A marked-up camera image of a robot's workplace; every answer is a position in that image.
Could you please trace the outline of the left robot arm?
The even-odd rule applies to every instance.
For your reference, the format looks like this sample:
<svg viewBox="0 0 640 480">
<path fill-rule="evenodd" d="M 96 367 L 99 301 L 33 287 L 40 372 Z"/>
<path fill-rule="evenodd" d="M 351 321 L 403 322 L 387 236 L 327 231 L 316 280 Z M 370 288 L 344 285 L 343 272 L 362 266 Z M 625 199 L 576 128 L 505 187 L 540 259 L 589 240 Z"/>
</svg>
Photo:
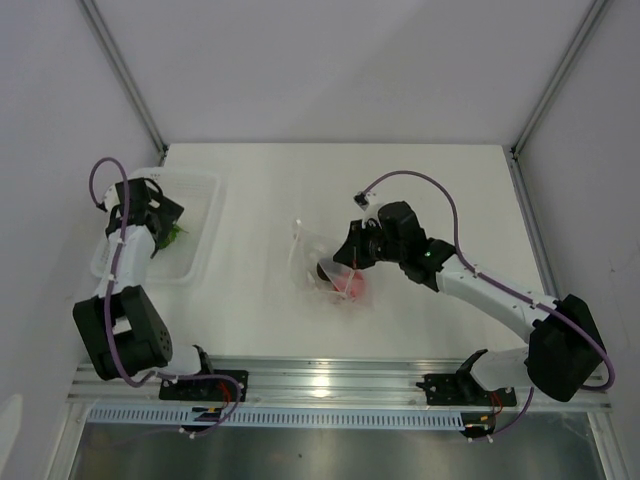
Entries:
<svg viewBox="0 0 640 480">
<path fill-rule="evenodd" d="M 174 344 L 144 290 L 149 264 L 184 208 L 145 177 L 115 184 L 100 208 L 109 214 L 105 269 L 93 296 L 72 311 L 96 373 L 103 380 L 150 370 L 183 376 L 182 388 L 192 398 L 209 398 L 217 376 L 205 368 L 204 350 Z"/>
</svg>

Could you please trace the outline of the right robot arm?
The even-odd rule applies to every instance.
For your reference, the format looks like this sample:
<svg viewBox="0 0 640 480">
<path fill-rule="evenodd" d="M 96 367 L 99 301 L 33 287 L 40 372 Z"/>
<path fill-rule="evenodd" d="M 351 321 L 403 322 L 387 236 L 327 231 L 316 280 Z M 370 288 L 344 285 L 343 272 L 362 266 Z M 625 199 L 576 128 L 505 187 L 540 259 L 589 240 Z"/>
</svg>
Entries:
<svg viewBox="0 0 640 480">
<path fill-rule="evenodd" d="M 525 343 L 523 349 L 479 350 L 461 365 L 456 389 L 468 403 L 506 387 L 534 387 L 568 402 L 604 361 L 606 349 L 584 300 L 556 299 L 490 278 L 454 245 L 428 237 L 404 201 L 352 221 L 333 260 L 357 270 L 394 263 L 410 281 L 474 306 Z"/>
</svg>

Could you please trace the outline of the red toy tomato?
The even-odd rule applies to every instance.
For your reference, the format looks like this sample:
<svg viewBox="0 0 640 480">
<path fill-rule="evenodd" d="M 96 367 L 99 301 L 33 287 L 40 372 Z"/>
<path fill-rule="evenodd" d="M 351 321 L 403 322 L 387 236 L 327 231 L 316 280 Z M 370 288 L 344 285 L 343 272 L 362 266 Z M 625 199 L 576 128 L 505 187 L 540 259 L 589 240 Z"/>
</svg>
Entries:
<svg viewBox="0 0 640 480">
<path fill-rule="evenodd" d="M 364 301 L 368 290 L 368 281 L 361 271 L 342 265 L 338 269 L 326 272 L 330 283 L 330 292 L 339 298 L 352 302 Z"/>
</svg>

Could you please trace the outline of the orange green toy mango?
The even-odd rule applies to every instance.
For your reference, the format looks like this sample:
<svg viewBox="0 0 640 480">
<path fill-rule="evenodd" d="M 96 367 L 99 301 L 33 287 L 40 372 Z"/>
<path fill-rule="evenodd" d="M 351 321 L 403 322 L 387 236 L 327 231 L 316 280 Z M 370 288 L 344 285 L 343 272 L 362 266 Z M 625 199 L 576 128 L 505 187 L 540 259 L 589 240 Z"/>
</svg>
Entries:
<svg viewBox="0 0 640 480">
<path fill-rule="evenodd" d="M 188 231 L 182 228 L 180 225 L 174 224 L 167 236 L 158 244 L 158 249 L 166 249 L 171 244 L 175 243 L 177 239 L 184 234 L 188 234 Z"/>
</svg>

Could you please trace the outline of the dark brown toy mushroom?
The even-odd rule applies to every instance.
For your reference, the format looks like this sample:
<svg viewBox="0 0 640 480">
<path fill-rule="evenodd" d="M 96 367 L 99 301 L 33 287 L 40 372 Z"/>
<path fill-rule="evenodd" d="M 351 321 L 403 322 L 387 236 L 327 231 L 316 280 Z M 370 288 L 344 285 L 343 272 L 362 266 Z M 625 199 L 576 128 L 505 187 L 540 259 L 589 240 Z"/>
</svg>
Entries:
<svg viewBox="0 0 640 480">
<path fill-rule="evenodd" d="M 328 285 L 333 284 L 332 280 L 329 278 L 329 276 L 327 275 L 327 273 L 319 263 L 316 264 L 316 275 L 322 282 Z"/>
</svg>

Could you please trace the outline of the clear zip top bag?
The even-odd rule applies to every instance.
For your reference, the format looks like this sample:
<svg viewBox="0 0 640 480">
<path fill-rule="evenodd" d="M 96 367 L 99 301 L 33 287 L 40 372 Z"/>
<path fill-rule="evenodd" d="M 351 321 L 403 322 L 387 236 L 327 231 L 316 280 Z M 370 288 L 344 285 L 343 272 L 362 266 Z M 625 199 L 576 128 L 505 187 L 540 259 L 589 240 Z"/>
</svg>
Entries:
<svg viewBox="0 0 640 480">
<path fill-rule="evenodd" d="M 332 305 L 344 310 L 369 310 L 373 307 L 371 285 L 368 281 L 367 295 L 364 301 L 352 302 L 339 298 L 330 292 L 330 285 L 322 282 L 316 275 L 319 263 L 325 272 L 338 269 L 341 264 L 332 260 L 339 242 L 305 228 L 300 219 L 291 225 L 292 243 L 287 257 L 287 273 L 290 290 L 299 304 Z"/>
</svg>

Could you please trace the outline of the white perforated plastic basket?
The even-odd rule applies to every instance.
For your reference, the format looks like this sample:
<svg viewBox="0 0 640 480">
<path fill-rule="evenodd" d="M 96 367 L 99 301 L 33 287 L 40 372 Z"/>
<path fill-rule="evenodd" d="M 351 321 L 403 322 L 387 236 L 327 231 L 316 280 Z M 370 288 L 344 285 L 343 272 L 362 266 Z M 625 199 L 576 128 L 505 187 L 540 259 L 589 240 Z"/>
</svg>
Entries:
<svg viewBox="0 0 640 480">
<path fill-rule="evenodd" d="M 183 207 L 177 224 L 188 234 L 159 250 L 146 226 L 126 225 L 125 233 L 121 227 L 109 236 L 104 233 L 91 261 L 91 272 L 100 279 L 96 294 L 101 297 L 110 282 L 115 293 L 127 286 L 182 287 L 193 283 L 209 255 L 222 213 L 223 182 L 212 173 L 157 167 L 134 171 L 127 183 L 134 178 L 155 180 L 166 196 Z M 104 200 L 108 207 L 115 201 L 115 184 L 98 203 L 104 212 Z"/>
</svg>

